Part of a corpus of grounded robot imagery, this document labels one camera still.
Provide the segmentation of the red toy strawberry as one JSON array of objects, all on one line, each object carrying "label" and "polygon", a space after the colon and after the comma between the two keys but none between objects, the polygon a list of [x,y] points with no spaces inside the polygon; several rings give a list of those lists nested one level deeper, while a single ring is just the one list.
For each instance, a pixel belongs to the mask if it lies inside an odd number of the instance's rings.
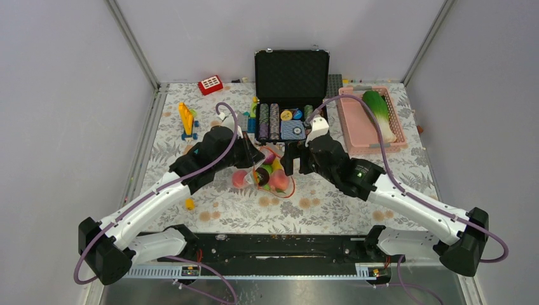
[{"label": "red toy strawberry", "polygon": [[234,188],[243,189],[249,185],[249,173],[246,170],[237,170],[232,174],[231,183]]}]

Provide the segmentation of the purple toy onion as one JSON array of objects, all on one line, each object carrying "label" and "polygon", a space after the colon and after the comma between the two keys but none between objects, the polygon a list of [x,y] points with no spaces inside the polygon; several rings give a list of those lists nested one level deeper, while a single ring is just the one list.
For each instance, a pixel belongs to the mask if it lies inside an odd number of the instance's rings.
[{"label": "purple toy onion", "polygon": [[264,151],[264,165],[272,165],[274,160],[276,159],[276,155],[271,151]]}]

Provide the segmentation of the dark toy eggplant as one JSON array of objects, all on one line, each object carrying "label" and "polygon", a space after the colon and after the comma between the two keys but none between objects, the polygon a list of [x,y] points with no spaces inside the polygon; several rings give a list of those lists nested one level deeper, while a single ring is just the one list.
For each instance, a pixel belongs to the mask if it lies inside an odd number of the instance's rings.
[{"label": "dark toy eggplant", "polygon": [[263,187],[270,181],[270,173],[267,169],[260,166],[255,170],[254,178],[257,185]]}]

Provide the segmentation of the clear orange-zip bag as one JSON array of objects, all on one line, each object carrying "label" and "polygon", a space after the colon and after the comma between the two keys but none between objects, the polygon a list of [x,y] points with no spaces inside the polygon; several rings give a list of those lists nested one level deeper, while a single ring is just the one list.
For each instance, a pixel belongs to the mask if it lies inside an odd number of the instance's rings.
[{"label": "clear orange-zip bag", "polygon": [[296,191],[296,183],[291,176],[285,174],[281,164],[283,147],[267,144],[260,146],[258,150],[264,154],[264,160],[255,163],[251,168],[236,170],[231,176],[232,187],[253,187],[277,198],[290,198]]}]

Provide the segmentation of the yellow toy banana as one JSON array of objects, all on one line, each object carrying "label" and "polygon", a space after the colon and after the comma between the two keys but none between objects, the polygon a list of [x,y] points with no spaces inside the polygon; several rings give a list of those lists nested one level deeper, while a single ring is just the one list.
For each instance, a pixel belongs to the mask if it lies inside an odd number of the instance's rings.
[{"label": "yellow toy banana", "polygon": [[283,166],[280,162],[280,159],[276,158],[272,164],[271,164],[271,167],[272,167],[272,170],[273,171],[277,171],[277,170],[283,170]]}]

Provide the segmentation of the pink toy peach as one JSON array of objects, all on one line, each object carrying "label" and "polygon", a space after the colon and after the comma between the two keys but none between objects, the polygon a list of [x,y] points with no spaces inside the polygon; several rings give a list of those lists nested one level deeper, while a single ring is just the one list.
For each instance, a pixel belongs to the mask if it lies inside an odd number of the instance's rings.
[{"label": "pink toy peach", "polygon": [[290,179],[282,169],[278,169],[270,175],[268,184],[272,191],[284,193],[289,188]]}]

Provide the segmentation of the green white bok choy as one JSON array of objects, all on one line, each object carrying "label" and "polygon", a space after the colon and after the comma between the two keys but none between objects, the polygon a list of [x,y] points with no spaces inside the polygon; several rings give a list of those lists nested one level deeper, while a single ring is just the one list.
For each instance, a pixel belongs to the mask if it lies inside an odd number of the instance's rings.
[{"label": "green white bok choy", "polygon": [[394,142],[397,138],[390,128],[389,110],[382,96],[376,91],[369,90],[363,94],[362,100],[374,114],[384,143]]}]

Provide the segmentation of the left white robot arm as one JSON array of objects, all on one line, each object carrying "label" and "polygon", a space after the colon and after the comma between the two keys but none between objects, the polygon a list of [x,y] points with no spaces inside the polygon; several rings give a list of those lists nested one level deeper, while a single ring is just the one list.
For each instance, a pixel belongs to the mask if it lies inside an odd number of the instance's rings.
[{"label": "left white robot arm", "polygon": [[212,183],[216,173],[231,167],[250,168],[263,158],[242,134],[237,115],[232,112],[176,159],[150,189],[101,220],[88,217],[80,222],[80,258],[74,270],[74,281],[84,285],[98,280],[110,285],[124,277],[136,262],[168,255],[190,261],[197,253],[196,242],[184,237],[178,229],[151,234],[152,241],[148,245],[136,238],[174,203],[190,198]]}]

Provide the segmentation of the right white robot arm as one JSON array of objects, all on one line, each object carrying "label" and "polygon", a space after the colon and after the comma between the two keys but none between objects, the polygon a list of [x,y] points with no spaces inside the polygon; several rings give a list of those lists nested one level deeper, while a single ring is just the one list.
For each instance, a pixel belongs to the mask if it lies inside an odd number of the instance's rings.
[{"label": "right white robot arm", "polygon": [[343,194],[383,205],[424,228],[414,233],[374,226],[365,239],[368,259],[379,262],[387,255],[400,254],[438,258],[459,275],[475,276],[488,241],[486,211],[466,211],[409,189],[377,164],[350,157],[329,135],[324,118],[316,117],[311,124],[313,131],[306,139],[285,143],[281,164],[286,175],[293,174],[298,159],[299,173],[317,173]]}]

